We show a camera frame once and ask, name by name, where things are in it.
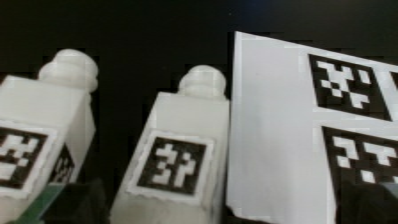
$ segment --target white pawn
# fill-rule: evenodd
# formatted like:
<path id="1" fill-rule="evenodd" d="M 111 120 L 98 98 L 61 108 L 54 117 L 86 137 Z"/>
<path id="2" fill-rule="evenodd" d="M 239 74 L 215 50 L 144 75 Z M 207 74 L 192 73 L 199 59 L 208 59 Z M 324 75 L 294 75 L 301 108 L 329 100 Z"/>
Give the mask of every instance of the white pawn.
<path id="1" fill-rule="evenodd" d="M 160 92 L 111 212 L 114 224 L 221 221 L 230 101 L 215 68 L 189 71 Z"/>
<path id="2" fill-rule="evenodd" d="M 0 85 L 0 223 L 16 220 L 48 182 L 77 180 L 96 131 L 96 75 L 93 59 L 68 49 L 40 80 L 9 75 Z"/>

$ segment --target white board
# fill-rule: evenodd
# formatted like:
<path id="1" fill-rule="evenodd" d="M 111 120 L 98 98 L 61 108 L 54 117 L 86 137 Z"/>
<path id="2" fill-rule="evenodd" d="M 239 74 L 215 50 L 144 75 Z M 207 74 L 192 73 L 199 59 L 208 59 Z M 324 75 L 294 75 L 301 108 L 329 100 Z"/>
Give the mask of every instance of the white board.
<path id="1" fill-rule="evenodd" d="M 228 205 L 335 223 L 342 181 L 398 183 L 398 67 L 237 33 Z"/>

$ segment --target white game piece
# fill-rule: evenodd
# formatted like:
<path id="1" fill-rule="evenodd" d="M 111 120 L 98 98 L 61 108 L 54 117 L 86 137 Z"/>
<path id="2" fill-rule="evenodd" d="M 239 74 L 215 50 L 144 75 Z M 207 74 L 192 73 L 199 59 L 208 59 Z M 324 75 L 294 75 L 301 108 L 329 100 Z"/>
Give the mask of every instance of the white game piece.
<path id="1" fill-rule="evenodd" d="M 20 217 L 48 182 L 77 180 L 96 131 L 96 75 L 93 59 L 68 49 L 40 80 L 9 75 L 0 85 L 0 223 Z"/>
<path id="2" fill-rule="evenodd" d="M 192 68 L 180 93 L 160 93 L 111 212 L 114 224 L 219 223 L 230 101 L 226 79 Z"/>
<path id="3" fill-rule="evenodd" d="M 342 182 L 398 177 L 398 67 L 237 33 L 228 206 L 333 224 Z"/>

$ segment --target black square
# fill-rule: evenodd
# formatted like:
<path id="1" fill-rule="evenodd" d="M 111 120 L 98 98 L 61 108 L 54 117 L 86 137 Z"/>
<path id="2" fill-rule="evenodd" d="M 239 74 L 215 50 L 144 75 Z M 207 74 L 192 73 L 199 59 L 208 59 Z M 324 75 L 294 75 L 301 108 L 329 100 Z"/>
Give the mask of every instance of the black square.
<path id="1" fill-rule="evenodd" d="M 333 82 L 333 89 L 340 89 L 340 84 Z"/>
<path id="2" fill-rule="evenodd" d="M 0 187 L 24 188 L 47 139 L 40 133 L 0 127 L 0 173 L 13 168 L 11 175 L 0 178 Z"/>
<path id="3" fill-rule="evenodd" d="M 75 163 L 73 163 L 72 153 L 64 145 L 48 182 L 68 183 L 72 174 L 73 174 L 73 169 L 75 169 Z"/>
<path id="4" fill-rule="evenodd" d="M 168 157 L 160 155 L 160 151 L 166 152 L 168 150 L 173 151 L 173 153 L 169 154 L 175 155 L 173 162 L 173 156 Z M 205 153 L 205 144 L 157 137 L 137 185 L 164 191 L 194 195 L 201 175 Z M 178 176 L 182 177 L 184 174 L 184 167 L 191 172 L 187 175 L 184 175 L 185 180 L 184 183 L 180 182 L 182 185 L 176 185 L 176 181 L 180 179 Z M 169 178 L 166 178 L 169 179 L 169 181 L 166 181 L 166 183 L 160 183 L 155 181 L 155 176 L 160 176 L 166 173 L 169 173 Z"/>
<path id="5" fill-rule="evenodd" d="M 391 121 L 374 68 L 311 54 L 310 65 L 319 106 Z"/>
<path id="6" fill-rule="evenodd" d="M 329 127 L 322 127 L 322 130 L 335 194 L 340 200 L 345 182 L 354 186 L 379 183 L 398 184 L 398 141 Z"/>

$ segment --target white border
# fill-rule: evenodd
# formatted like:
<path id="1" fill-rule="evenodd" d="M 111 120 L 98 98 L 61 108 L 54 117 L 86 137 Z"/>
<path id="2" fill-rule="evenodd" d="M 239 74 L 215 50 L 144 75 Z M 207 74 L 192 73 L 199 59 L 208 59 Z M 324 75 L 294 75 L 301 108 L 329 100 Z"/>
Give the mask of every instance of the white border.
<path id="1" fill-rule="evenodd" d="M 36 164 L 34 164 L 34 167 L 31 169 L 31 174 L 29 174 L 29 177 L 27 177 L 27 180 L 25 180 L 25 183 L 24 183 L 24 188 L 22 189 L 13 189 L 13 188 L 8 188 L 8 187 L 0 186 L 0 197 L 9 196 L 16 199 L 22 199 L 22 198 L 27 198 L 27 196 L 31 195 L 32 190 L 34 190 L 34 185 L 36 185 L 36 181 L 38 181 L 38 178 L 40 178 L 40 175 L 41 175 L 41 169 L 45 167 L 45 163 L 47 163 L 47 160 L 48 160 L 48 155 L 50 155 L 50 151 L 52 151 L 52 148 L 54 148 L 59 133 L 57 133 L 56 129 L 38 127 L 38 126 L 32 126 L 29 124 L 16 123 L 16 122 L 6 121 L 6 120 L 0 120 L 0 127 L 15 129 L 18 131 L 31 132 L 34 134 L 43 134 L 43 135 L 48 136 L 45 144 L 43 144 L 41 153 L 40 153 L 38 159 L 36 159 Z"/>
<path id="2" fill-rule="evenodd" d="M 207 145 L 194 195 L 185 195 L 182 193 L 164 191 L 164 190 L 159 190 L 159 189 L 153 189 L 148 187 L 141 187 L 137 185 L 157 137 Z M 132 176 L 132 180 L 128 183 L 128 189 L 127 189 L 128 193 L 132 193 L 134 195 L 155 197 L 162 200 L 187 203 L 191 205 L 201 205 L 205 187 L 207 187 L 207 177 L 208 177 L 210 165 L 212 165 L 212 160 L 214 160 L 215 140 L 210 138 L 205 138 L 201 136 L 184 135 L 175 132 L 153 130 L 150 132 L 148 141 L 144 143 L 143 148 L 144 148 L 143 153 L 137 155 L 139 164 L 137 164 L 137 167 L 134 170 L 134 176 Z"/>

